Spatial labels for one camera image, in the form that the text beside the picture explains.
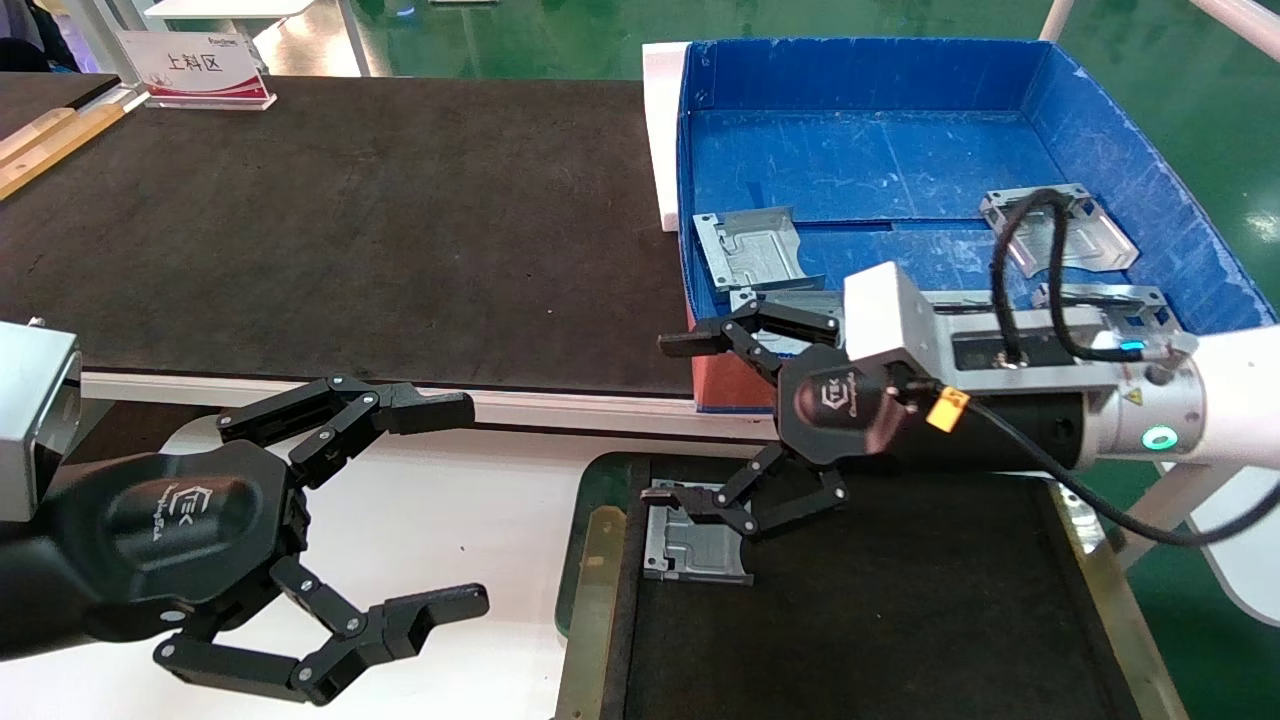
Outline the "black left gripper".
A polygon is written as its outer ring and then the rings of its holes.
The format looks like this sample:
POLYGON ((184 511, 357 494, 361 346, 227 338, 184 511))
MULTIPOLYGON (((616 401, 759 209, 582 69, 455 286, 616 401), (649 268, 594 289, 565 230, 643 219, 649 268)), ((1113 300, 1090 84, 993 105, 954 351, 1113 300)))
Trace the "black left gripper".
POLYGON ((369 669, 419 656, 439 625, 484 616, 490 601, 471 583, 358 611, 289 557, 307 546, 300 488, 319 488, 384 434, 474 423, 463 392, 323 378, 224 411, 218 429, 230 443, 211 451, 95 464, 45 506, 56 566, 74 588, 63 607, 76 611, 79 635, 111 643, 202 618, 156 648, 160 667, 191 685, 329 705, 369 669), (265 450, 294 437, 288 466, 265 450), (317 650, 292 659, 215 643, 279 591, 330 632, 317 650))

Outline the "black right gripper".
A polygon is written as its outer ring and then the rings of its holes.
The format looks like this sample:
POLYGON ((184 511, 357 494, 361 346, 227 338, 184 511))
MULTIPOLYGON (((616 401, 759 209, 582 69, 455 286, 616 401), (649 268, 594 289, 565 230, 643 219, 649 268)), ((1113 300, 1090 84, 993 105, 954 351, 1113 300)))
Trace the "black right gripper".
POLYGON ((844 507, 851 491, 840 469, 933 469, 934 432, 925 428, 920 406, 934 382, 905 363, 856 365, 835 348, 840 333, 836 316, 753 300, 684 333, 660 334, 658 348, 667 357, 733 354, 778 384, 783 445, 767 445, 718 486, 652 487, 648 505, 763 541, 844 507), (762 332, 813 346, 785 363, 756 338, 762 332), (759 498, 776 482, 799 475, 808 480, 805 493, 759 498))

